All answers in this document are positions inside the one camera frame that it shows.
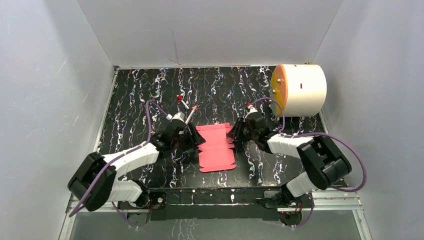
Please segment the pink cardboard box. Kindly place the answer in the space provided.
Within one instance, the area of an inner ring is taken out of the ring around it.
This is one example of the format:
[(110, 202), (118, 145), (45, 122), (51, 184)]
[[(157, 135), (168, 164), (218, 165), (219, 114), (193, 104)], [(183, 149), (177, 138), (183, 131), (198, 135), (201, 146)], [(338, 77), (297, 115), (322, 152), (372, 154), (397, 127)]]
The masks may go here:
[(196, 130), (205, 139), (198, 146), (200, 172), (220, 172), (236, 168), (233, 140), (227, 138), (229, 123), (198, 125)]

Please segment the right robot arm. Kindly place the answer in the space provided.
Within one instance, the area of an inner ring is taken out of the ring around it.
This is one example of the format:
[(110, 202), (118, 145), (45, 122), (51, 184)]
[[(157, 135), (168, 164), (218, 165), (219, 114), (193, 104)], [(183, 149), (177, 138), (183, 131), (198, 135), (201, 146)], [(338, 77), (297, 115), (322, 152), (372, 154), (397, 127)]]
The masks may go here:
[(283, 184), (273, 196), (255, 202), (295, 207), (303, 195), (326, 190), (352, 171), (352, 166), (331, 137), (320, 135), (288, 136), (271, 130), (260, 112), (240, 117), (226, 134), (236, 145), (253, 141), (269, 154), (283, 154), (299, 159), (304, 172)]

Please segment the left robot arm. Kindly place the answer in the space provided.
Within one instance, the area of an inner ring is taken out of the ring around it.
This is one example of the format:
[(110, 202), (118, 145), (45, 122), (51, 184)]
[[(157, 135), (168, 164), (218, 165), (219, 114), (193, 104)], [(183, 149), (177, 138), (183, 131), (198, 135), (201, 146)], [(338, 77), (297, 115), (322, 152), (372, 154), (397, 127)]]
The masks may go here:
[(165, 159), (175, 150), (197, 150), (206, 140), (191, 123), (172, 119), (166, 128), (143, 143), (120, 152), (88, 154), (67, 184), (82, 207), (93, 212), (105, 203), (131, 202), (137, 208), (149, 203), (149, 189), (135, 180), (121, 177), (143, 166)]

